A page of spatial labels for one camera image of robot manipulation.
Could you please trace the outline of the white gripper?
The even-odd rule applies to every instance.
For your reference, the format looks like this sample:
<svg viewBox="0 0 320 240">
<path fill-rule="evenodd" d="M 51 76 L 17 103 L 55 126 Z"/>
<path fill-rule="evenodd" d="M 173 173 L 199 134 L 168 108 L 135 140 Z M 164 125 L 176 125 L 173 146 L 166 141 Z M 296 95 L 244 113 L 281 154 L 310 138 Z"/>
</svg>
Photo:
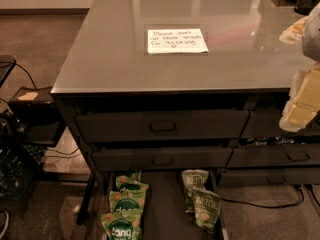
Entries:
<svg viewBox="0 0 320 240">
<path fill-rule="evenodd" d="M 288 27 L 279 36 L 285 44 L 295 44 L 302 40 L 308 17 L 305 16 Z M 287 132 L 304 129 L 320 111 L 320 68 L 309 71 L 298 70 L 293 76 L 287 101 L 279 127 Z"/>
</svg>

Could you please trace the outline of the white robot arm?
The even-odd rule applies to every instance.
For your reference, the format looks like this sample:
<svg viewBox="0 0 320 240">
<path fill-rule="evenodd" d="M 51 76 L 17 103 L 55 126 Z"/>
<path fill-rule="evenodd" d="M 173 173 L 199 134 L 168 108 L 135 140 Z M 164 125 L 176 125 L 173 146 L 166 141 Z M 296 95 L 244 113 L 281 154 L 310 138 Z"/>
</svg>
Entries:
<svg viewBox="0 0 320 240">
<path fill-rule="evenodd" d="M 302 44 L 303 55 L 315 66 L 299 70 L 293 77 L 279 127 L 287 132 L 304 129 L 320 111 L 320 4 L 308 16 L 291 25 L 279 37 L 286 44 Z"/>
</svg>

